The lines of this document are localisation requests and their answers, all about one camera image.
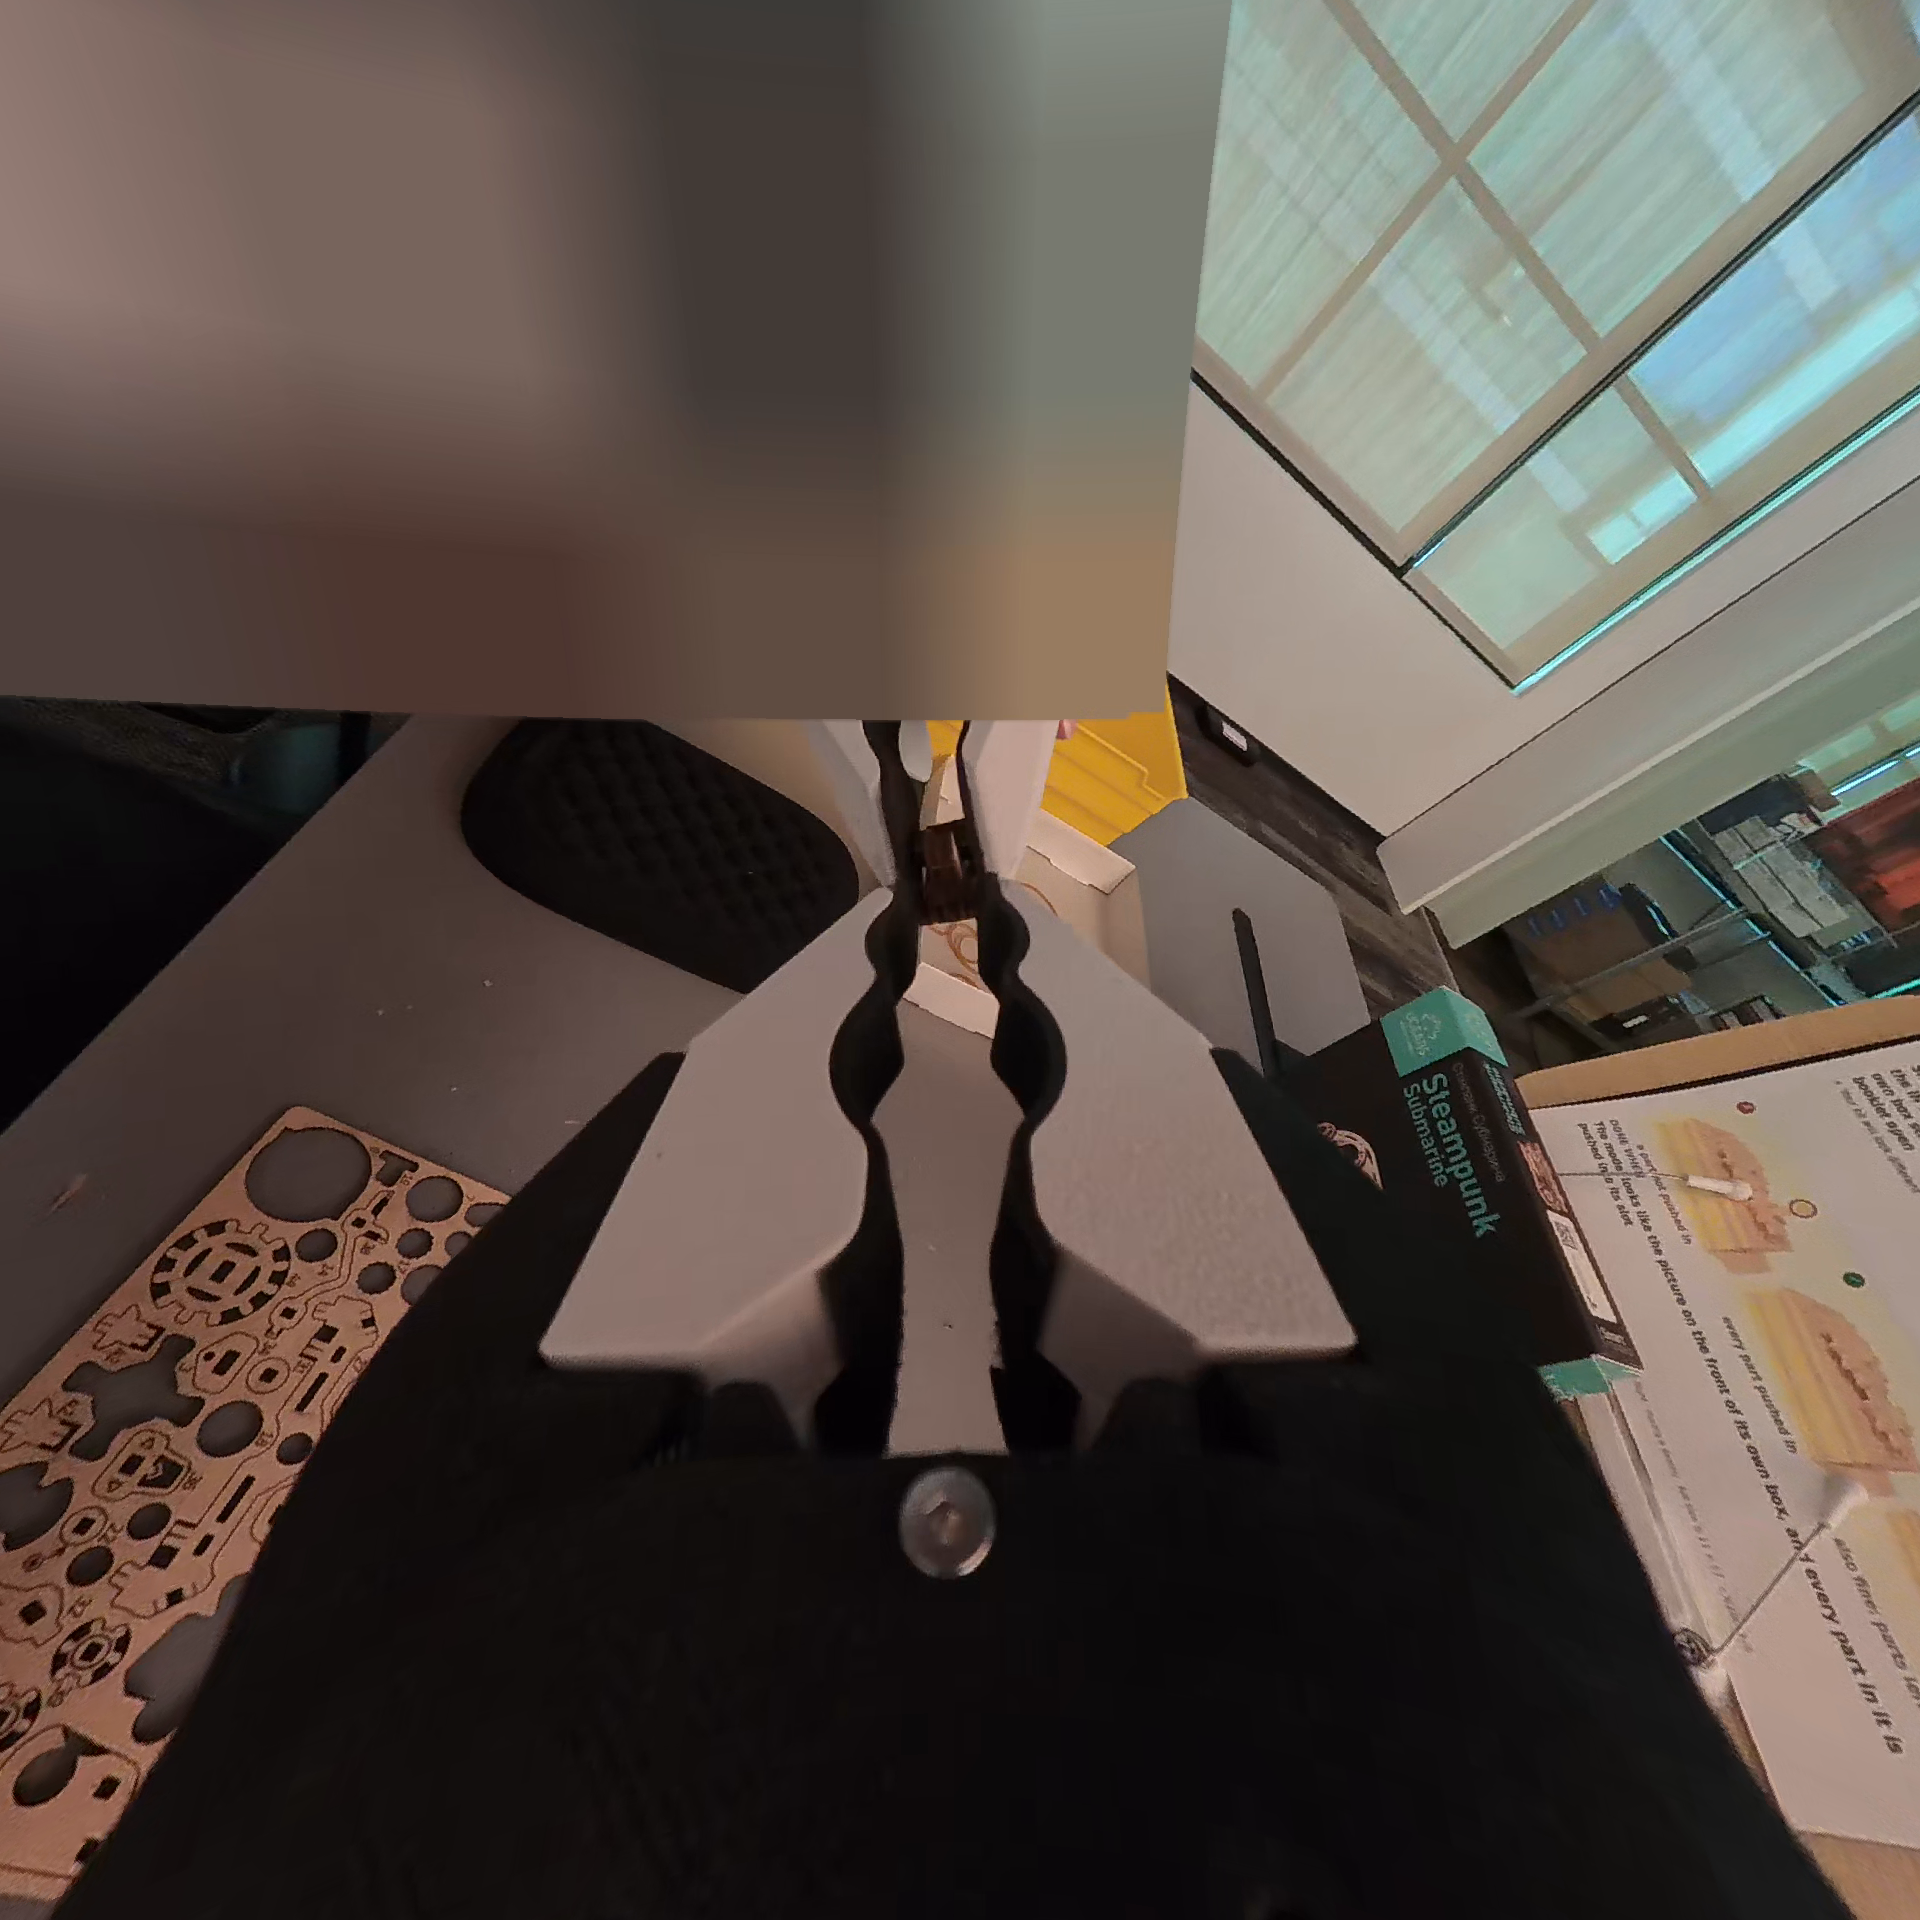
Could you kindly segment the white open box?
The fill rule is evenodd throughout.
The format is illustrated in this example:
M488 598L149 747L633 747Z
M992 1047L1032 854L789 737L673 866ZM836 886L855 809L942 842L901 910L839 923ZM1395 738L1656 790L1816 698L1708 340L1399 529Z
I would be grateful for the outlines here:
M1063 921L1126 977L1149 985L1134 861L1052 818L1036 825L1036 837L1015 875L1022 899ZM902 999L948 1027L992 1037L998 1004L977 969L975 919L920 927L917 973Z

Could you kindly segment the grey metal bookend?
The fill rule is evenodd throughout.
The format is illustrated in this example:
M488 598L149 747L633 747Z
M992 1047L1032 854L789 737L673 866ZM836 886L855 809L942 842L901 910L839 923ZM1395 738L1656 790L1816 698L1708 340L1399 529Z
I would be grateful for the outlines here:
M1329 890L1197 799L1174 799L1111 850L1135 869L1151 991L1214 1047L1256 1062L1256 999L1233 915L1259 955L1276 1037L1315 1053L1371 1021Z

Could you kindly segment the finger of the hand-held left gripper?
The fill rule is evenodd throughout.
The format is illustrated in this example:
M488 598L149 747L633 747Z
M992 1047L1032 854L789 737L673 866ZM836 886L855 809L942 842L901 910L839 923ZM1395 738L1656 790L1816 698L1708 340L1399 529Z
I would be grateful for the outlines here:
M814 755L876 879L920 901L924 722L815 721Z
M1013 879L1041 811L1059 721L971 721L956 742L967 890Z

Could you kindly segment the yellow box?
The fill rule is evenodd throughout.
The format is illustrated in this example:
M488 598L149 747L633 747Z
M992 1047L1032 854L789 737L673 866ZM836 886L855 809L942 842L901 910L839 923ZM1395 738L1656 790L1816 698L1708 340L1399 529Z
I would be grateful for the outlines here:
M1071 722L1053 742L1041 809L1109 849L1185 798L1184 751L1163 695L1155 711Z

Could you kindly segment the large gridded window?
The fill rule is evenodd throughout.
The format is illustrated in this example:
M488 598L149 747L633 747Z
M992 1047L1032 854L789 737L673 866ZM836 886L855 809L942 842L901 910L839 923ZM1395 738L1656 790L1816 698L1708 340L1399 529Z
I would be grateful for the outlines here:
M1916 21L1231 4L1197 383L1540 686L1916 418Z

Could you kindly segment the laser-cut wooden parts sheet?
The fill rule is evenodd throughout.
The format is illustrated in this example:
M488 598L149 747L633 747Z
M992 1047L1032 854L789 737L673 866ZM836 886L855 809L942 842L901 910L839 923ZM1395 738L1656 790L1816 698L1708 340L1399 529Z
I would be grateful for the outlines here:
M321 1434L504 1202L289 1108L4 1406L7 1900L100 1850Z

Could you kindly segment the black and teal model box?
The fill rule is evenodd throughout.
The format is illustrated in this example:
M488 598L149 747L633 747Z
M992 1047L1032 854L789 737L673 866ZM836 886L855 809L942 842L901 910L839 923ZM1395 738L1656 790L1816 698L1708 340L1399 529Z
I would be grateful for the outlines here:
M1308 1053L1289 1081L1320 1133L1500 1299L1556 1398L1607 1394L1639 1373L1568 1188L1471 999L1425 991Z

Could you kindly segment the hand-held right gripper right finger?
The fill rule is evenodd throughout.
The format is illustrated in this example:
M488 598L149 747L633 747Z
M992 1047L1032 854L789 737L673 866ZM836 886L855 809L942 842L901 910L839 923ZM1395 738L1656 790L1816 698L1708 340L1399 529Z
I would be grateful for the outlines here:
M1334 1358L1356 1332L1211 1044L992 883L977 965L1017 1106L992 1249L1003 1370Z

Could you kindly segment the storage shelving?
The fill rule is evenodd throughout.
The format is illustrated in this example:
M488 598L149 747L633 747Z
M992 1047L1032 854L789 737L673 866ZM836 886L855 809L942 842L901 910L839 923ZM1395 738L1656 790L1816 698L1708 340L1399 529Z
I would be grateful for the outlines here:
M1917 995L1917 701L1447 950L1524 1068Z

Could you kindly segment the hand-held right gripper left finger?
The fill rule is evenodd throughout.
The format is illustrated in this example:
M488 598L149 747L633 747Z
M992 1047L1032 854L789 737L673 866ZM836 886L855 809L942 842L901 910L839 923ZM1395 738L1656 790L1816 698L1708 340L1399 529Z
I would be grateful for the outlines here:
M918 925L872 890L687 1044L541 1334L559 1370L896 1375L905 1258L878 1111Z

